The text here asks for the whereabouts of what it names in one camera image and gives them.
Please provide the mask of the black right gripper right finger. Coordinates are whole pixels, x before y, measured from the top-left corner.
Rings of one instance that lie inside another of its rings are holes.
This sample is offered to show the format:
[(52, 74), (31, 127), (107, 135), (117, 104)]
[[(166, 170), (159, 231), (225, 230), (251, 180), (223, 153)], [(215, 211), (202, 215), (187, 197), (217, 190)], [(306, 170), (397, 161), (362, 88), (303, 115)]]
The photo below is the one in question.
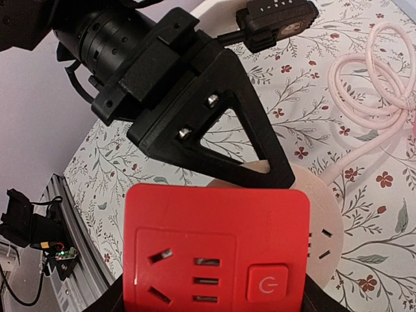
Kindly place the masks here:
[(309, 275), (305, 276), (301, 312), (348, 312), (347, 308), (326, 294)]

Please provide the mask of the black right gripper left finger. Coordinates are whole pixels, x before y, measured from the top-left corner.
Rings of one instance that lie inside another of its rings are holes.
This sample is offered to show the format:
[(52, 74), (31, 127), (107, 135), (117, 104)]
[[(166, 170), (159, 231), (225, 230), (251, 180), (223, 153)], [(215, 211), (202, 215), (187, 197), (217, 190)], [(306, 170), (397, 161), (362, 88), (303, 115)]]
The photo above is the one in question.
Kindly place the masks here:
[(83, 312), (124, 312), (123, 275)]

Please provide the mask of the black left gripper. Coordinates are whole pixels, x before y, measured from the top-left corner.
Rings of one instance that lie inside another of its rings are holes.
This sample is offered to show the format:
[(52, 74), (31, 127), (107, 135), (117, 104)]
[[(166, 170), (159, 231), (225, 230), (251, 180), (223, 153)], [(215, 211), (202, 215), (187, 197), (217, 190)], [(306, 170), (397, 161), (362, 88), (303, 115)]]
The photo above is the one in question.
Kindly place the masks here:
[(182, 8), (153, 21), (121, 1), (61, 1), (53, 19), (59, 61), (106, 125), (134, 123), (199, 77), (221, 52)]

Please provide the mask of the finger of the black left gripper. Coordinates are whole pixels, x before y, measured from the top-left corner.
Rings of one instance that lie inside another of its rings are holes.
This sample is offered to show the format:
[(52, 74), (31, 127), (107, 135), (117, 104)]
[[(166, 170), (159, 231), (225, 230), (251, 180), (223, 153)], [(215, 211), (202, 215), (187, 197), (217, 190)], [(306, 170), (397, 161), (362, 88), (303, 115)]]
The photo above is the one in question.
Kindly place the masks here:
[(151, 159), (255, 189), (289, 189), (294, 172), (239, 58), (224, 49), (185, 89), (135, 121)]

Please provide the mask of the round pink power socket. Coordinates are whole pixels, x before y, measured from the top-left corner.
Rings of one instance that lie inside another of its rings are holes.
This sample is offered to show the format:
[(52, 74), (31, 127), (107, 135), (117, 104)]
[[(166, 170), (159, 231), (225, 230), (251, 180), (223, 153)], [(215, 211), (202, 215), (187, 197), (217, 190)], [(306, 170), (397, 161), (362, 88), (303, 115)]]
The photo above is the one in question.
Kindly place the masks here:
[(259, 172), (257, 181), (212, 180), (226, 188), (221, 208), (232, 208), (238, 230), (238, 263), (250, 277), (277, 281), (274, 273), (287, 267), (289, 277), (306, 274), (321, 288), (330, 281), (341, 258), (344, 227), (338, 204), (327, 182), (294, 164), (255, 161), (245, 167)]

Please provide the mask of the red cube socket adapter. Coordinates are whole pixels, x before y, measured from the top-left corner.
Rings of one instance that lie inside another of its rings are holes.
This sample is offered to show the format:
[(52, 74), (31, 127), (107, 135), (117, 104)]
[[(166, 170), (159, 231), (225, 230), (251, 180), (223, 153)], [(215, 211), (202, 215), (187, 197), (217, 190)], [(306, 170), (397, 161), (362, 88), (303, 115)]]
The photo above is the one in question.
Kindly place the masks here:
[(299, 311), (309, 200), (297, 190), (139, 184), (126, 196), (126, 311)]

